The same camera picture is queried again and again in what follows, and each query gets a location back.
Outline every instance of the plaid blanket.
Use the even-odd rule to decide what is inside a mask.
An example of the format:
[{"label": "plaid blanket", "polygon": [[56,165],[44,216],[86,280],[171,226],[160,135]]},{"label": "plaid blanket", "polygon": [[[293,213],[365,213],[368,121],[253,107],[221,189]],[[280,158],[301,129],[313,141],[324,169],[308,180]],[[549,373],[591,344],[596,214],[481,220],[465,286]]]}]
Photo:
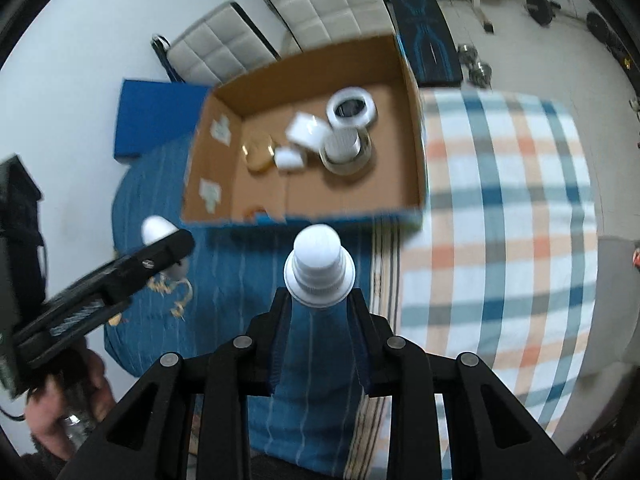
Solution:
[{"label": "plaid blanket", "polygon": [[[574,122],[535,97],[443,90],[424,94],[424,126],[423,226],[376,228],[371,309],[428,352],[476,352],[552,434],[582,363],[597,270]],[[389,403],[363,397],[345,478],[385,478],[389,430]]]}]

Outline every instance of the white cap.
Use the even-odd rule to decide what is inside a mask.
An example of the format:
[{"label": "white cap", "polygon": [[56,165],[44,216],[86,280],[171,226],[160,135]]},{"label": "white cap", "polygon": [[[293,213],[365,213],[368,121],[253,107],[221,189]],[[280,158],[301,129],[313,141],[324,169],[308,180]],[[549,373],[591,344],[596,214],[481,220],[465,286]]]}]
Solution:
[{"label": "white cap", "polygon": [[[151,245],[156,243],[158,240],[162,240],[162,238],[166,238],[168,235],[175,233],[177,230],[178,228],[166,218],[158,215],[148,216],[142,222],[142,241],[145,245]],[[179,282],[187,275],[187,270],[189,270],[189,261],[184,258],[177,264],[163,270],[162,274],[170,280]]]},{"label": "white cap", "polygon": [[306,166],[306,152],[294,146],[279,146],[275,150],[273,160],[280,171],[300,171]]},{"label": "white cap", "polygon": [[324,139],[324,152],[334,164],[351,162],[360,153],[360,136],[355,128],[334,130]]},{"label": "white cap", "polygon": [[347,297],[355,279],[353,259],[338,233],[324,224],[299,232],[284,264],[284,282],[296,301],[327,308]]}]

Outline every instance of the cardboard box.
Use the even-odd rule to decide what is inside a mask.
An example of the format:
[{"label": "cardboard box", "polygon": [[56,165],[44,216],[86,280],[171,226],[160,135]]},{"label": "cardboard box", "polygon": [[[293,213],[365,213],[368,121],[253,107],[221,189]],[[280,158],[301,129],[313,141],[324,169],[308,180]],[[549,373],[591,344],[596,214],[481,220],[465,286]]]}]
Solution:
[{"label": "cardboard box", "polygon": [[[329,173],[310,156],[302,173],[248,171],[245,136],[267,132],[286,144],[297,111],[326,120],[326,103],[347,86],[369,91],[378,110],[369,128],[372,167],[357,180]],[[303,52],[240,76],[203,104],[191,147],[184,222],[421,221],[426,194],[422,111],[396,38],[375,36]]]}]

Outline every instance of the human hand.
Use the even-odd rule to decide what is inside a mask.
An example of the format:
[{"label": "human hand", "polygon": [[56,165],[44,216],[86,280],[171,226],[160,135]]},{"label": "human hand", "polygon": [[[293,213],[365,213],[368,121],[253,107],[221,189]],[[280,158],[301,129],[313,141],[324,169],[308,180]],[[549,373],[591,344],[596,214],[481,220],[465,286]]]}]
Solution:
[{"label": "human hand", "polygon": [[[89,406],[98,422],[116,405],[109,382],[104,377],[104,362],[95,352],[82,350],[90,383],[95,387]],[[74,448],[60,424],[66,415],[66,399],[60,382],[53,376],[46,378],[45,386],[35,390],[27,400],[24,418],[32,435],[52,454],[69,460]]]}]

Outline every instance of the white knob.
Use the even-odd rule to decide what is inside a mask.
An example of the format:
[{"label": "white knob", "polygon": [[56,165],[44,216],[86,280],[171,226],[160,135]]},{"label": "white knob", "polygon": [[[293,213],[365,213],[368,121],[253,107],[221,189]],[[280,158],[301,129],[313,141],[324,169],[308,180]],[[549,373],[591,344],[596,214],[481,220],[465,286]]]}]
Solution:
[{"label": "white knob", "polygon": [[284,280],[295,300],[326,308],[347,297],[355,282],[355,265],[338,233],[324,224],[312,225],[296,237]]},{"label": "white knob", "polygon": [[[151,245],[177,230],[178,228],[166,218],[158,215],[149,216],[142,222],[142,241],[145,245]],[[187,275],[187,270],[189,270],[189,261],[184,258],[177,264],[163,270],[162,274],[170,280],[179,282]]]}]

